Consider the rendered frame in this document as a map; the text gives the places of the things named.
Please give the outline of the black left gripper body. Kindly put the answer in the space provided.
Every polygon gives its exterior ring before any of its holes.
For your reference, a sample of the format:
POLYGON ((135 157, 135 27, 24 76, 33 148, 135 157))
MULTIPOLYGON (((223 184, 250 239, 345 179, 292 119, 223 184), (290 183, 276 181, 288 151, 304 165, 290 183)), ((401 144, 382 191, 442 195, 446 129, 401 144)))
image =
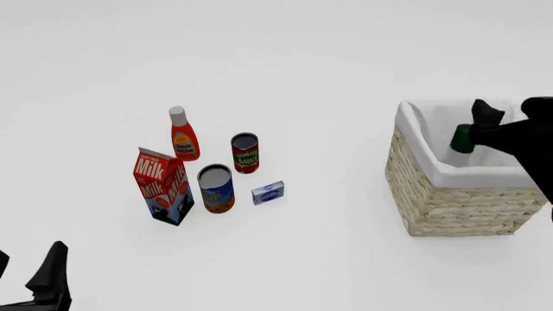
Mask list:
POLYGON ((0 305, 0 311, 70 311, 72 301, 70 292, 53 293, 37 296, 32 301, 0 305))

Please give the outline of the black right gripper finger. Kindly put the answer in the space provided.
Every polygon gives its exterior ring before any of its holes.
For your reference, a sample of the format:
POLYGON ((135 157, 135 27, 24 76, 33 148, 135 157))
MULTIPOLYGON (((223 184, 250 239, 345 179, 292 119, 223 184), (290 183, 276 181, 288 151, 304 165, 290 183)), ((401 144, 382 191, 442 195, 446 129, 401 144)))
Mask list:
POLYGON ((491 129, 500 126, 505 111, 491 107, 485 100, 477 98, 471 108, 474 126, 491 129))

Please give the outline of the green salad dressing bottle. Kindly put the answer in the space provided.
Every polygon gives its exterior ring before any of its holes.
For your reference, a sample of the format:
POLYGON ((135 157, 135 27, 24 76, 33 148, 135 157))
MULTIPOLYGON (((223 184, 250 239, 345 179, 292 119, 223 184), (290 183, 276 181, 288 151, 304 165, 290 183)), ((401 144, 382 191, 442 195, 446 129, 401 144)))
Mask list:
POLYGON ((455 152, 459 152, 464 155, 474 152, 475 144, 470 139, 471 124, 459 124, 454 132, 449 147, 455 152))

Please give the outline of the white cloth basket liner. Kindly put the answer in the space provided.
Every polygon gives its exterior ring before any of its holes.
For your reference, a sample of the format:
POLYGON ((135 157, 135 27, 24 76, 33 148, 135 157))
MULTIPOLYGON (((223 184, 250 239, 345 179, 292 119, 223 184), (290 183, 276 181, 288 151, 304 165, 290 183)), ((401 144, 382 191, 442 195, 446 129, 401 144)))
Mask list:
POLYGON ((459 124, 473 122, 474 98, 405 100, 397 108, 396 126, 423 171, 438 188, 535 187, 512 155, 477 146, 469 155, 454 152, 450 143, 459 124))

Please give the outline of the woven wicker basket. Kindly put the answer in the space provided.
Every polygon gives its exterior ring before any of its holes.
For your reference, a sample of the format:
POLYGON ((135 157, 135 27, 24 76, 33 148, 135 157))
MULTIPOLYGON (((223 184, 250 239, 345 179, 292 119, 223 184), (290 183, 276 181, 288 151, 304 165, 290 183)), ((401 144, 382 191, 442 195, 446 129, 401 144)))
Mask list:
MULTIPOLYGON (((509 124, 527 116, 521 104, 487 102, 505 111, 509 124)), ((414 237, 465 237, 511 235, 542 206, 550 203, 537 187, 438 188, 416 168, 406 140, 393 131, 385 177, 407 232, 414 237)))

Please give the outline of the red milk carton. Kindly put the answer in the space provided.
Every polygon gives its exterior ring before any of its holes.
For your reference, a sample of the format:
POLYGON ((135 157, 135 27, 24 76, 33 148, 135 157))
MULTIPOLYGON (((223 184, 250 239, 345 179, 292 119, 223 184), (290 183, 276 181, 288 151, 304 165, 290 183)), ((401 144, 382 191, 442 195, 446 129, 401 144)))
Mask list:
POLYGON ((194 206, 183 160, 140 148, 133 175, 154 219, 178 226, 194 206))

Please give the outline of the blue alphabet soup can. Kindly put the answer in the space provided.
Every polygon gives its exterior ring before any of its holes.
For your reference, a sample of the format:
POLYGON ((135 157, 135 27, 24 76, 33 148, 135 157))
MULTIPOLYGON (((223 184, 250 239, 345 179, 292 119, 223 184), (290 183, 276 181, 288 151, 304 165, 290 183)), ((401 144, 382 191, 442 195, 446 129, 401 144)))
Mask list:
POLYGON ((235 203, 231 170, 222 164, 204 167, 197 175, 205 208, 214 214, 232 209, 235 203))

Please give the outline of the red tomato ketchup bottle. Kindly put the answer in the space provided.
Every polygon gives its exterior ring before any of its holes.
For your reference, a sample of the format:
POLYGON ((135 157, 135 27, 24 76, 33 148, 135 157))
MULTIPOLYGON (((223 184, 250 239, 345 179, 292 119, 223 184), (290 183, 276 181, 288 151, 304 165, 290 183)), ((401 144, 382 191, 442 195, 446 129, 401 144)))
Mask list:
POLYGON ((200 147, 194 129, 188 122, 186 112, 181 106, 174 106, 168 111, 171 119, 171 143, 175 156, 184 161, 198 160, 200 147))

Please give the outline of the red tomato sauce can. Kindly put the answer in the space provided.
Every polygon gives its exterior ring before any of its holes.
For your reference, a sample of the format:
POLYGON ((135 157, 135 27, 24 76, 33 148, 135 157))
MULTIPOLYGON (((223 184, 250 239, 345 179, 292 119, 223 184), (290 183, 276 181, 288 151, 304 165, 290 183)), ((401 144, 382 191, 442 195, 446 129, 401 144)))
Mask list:
POLYGON ((243 132, 231 140, 234 167, 238 173, 251 174, 259 168, 258 139, 255 134, 243 132))

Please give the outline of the small blue cream cheese box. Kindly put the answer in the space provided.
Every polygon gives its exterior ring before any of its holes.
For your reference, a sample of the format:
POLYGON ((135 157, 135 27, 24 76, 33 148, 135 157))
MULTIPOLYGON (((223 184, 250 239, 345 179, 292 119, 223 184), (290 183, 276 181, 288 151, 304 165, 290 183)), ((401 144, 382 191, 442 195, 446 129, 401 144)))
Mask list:
POLYGON ((278 199, 284 196, 284 183, 283 181, 277 181, 266 186, 254 188, 251 191, 251 196, 255 205, 278 199))

